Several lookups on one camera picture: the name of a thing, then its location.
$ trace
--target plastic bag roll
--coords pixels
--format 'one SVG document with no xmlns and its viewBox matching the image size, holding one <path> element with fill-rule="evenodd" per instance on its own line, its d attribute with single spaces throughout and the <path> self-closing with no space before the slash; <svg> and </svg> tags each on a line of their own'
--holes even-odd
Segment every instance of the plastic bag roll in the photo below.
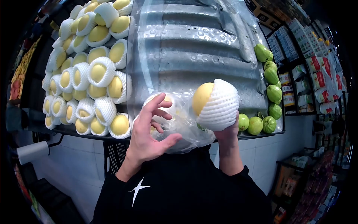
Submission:
<svg viewBox="0 0 358 224">
<path fill-rule="evenodd" d="M 34 161 L 49 153 L 49 147 L 46 141 L 37 142 L 28 146 L 23 146 L 16 149 L 20 164 Z"/>
</svg>

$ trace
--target finger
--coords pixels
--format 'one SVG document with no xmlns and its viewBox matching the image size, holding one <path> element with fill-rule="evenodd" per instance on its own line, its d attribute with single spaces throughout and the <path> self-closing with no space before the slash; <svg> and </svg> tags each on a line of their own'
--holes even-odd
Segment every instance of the finger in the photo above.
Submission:
<svg viewBox="0 0 358 224">
<path fill-rule="evenodd" d="M 157 115 L 159 117 L 164 117 L 165 119 L 167 120 L 170 120 L 173 118 L 173 116 L 171 116 L 170 114 L 168 114 L 167 112 L 161 110 L 161 109 L 155 109 L 153 112 L 152 112 L 152 116 L 154 115 Z"/>
<path fill-rule="evenodd" d="M 165 152 L 168 148 L 175 145 L 182 138 L 183 137 L 181 134 L 175 133 L 175 134 L 169 135 L 168 137 L 166 137 L 162 141 L 158 142 L 157 144 L 158 144 L 158 147 Z"/>
<path fill-rule="evenodd" d="M 140 112 L 140 123 L 150 124 L 152 120 L 152 112 L 157 108 L 157 106 L 164 100 L 165 93 L 161 93 L 158 96 L 154 97 L 149 101 Z"/>
<path fill-rule="evenodd" d="M 239 111 L 237 111 L 236 113 L 236 122 L 235 124 L 239 124 Z"/>
<path fill-rule="evenodd" d="M 164 130 L 162 129 L 162 127 L 160 126 L 160 124 L 158 122 L 156 122 L 155 120 L 152 120 L 152 122 L 150 123 L 151 126 L 153 126 L 155 129 L 157 129 L 157 131 L 159 133 L 163 133 Z"/>
<path fill-rule="evenodd" d="M 163 100 L 163 102 L 161 102 L 161 103 L 158 105 L 157 108 L 161 108 L 161 107 L 169 108 L 169 107 L 171 107 L 172 105 L 173 105 L 172 102 Z"/>
</svg>

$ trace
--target clear plastic bag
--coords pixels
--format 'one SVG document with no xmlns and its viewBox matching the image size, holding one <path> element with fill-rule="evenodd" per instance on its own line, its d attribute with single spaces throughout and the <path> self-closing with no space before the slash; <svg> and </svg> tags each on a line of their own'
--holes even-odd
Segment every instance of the clear plastic bag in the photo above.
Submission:
<svg viewBox="0 0 358 224">
<path fill-rule="evenodd" d="M 152 94 L 144 102 L 144 105 L 153 97 L 160 93 Z M 164 133 L 159 133 L 156 130 L 151 131 L 151 136 L 161 141 L 170 134 L 179 133 L 182 135 L 182 140 L 177 142 L 173 147 L 169 148 L 168 154 L 188 153 L 196 147 L 206 146 L 215 140 L 214 132 L 207 129 L 202 129 L 196 120 L 196 116 L 192 108 L 192 92 L 182 93 L 165 93 L 166 99 L 170 99 L 173 105 L 170 108 L 160 108 L 172 115 L 171 120 L 166 120 L 163 117 L 154 116 L 153 120 L 158 122 L 164 130 Z"/>
</svg>

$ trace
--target person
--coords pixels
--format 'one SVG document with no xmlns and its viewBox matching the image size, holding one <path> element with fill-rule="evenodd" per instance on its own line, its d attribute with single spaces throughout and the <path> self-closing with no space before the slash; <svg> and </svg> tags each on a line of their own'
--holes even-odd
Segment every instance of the person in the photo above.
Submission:
<svg viewBox="0 0 358 224">
<path fill-rule="evenodd" d="M 207 220 L 272 223 L 270 200 L 248 175 L 238 148 L 238 114 L 235 124 L 214 132 L 219 142 L 220 169 L 210 159 L 210 145 L 185 154 L 165 154 L 182 136 L 153 139 L 154 115 L 172 118 L 165 93 L 140 111 L 129 147 L 116 175 L 108 175 L 95 207 L 93 223 L 155 220 L 177 223 Z"/>
</svg>

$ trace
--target person's right hand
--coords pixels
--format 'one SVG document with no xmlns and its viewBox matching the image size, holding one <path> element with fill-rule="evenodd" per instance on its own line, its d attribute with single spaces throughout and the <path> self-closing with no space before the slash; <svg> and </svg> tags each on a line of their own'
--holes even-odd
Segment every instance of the person's right hand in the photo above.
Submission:
<svg viewBox="0 0 358 224">
<path fill-rule="evenodd" d="M 159 108 L 169 108 L 172 102 L 164 101 L 165 93 L 161 93 L 149 101 L 140 111 L 133 124 L 131 141 L 127 149 L 126 158 L 116 176 L 126 182 L 133 176 L 143 162 L 153 160 L 163 155 L 164 152 L 182 139 L 179 133 L 171 134 L 162 141 L 155 140 L 150 135 L 150 127 L 153 126 L 159 133 L 163 133 L 160 124 L 152 120 L 154 115 L 162 116 L 167 120 L 172 116 Z"/>
</svg>

